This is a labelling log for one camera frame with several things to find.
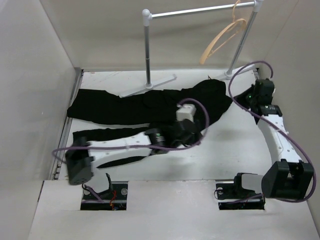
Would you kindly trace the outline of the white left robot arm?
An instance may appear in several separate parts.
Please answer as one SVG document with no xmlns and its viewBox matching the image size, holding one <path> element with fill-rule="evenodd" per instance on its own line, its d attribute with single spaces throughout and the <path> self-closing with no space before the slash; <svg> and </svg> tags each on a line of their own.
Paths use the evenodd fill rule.
<svg viewBox="0 0 320 240">
<path fill-rule="evenodd" d="M 100 199 L 108 199 L 112 195 L 112 186 L 104 168 L 167 154 L 181 146 L 189 148 L 197 145 L 202 137 L 199 123 L 184 119 L 118 139 L 88 141 L 85 137 L 78 138 L 65 153 L 68 183 L 71 186 L 86 185 Z"/>
</svg>

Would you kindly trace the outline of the black trousers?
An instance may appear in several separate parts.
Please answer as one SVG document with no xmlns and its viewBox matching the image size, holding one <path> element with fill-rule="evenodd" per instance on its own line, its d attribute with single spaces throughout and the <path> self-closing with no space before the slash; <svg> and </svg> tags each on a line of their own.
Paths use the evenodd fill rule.
<svg viewBox="0 0 320 240">
<path fill-rule="evenodd" d="M 192 146 L 199 135 L 188 136 L 177 130 L 176 111 L 182 100 L 187 104 L 199 101 L 210 124 L 217 122 L 232 103 L 226 95 L 226 84 L 216 79 L 203 80 L 191 88 L 151 90 L 124 98 L 105 90 L 80 89 L 67 110 L 69 118 L 123 127 L 76 131 L 73 141 L 110 141 L 158 129 L 166 141 L 165 147 Z"/>
</svg>

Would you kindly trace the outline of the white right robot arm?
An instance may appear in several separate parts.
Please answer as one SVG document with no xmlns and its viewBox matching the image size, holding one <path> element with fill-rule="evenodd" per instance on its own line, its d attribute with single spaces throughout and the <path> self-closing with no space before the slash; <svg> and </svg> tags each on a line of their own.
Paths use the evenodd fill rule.
<svg viewBox="0 0 320 240">
<path fill-rule="evenodd" d="M 266 198 L 300 202 L 305 198 L 315 172 L 310 163 L 303 162 L 287 139 L 280 107 L 272 104 L 274 90 L 271 80 L 258 79 L 235 98 L 254 116 L 267 144 L 272 166 L 263 176 L 243 174 L 242 180 L 235 182 L 231 190 L 236 197 L 243 198 L 255 187 L 254 181 L 258 181 L 258 191 Z"/>
</svg>

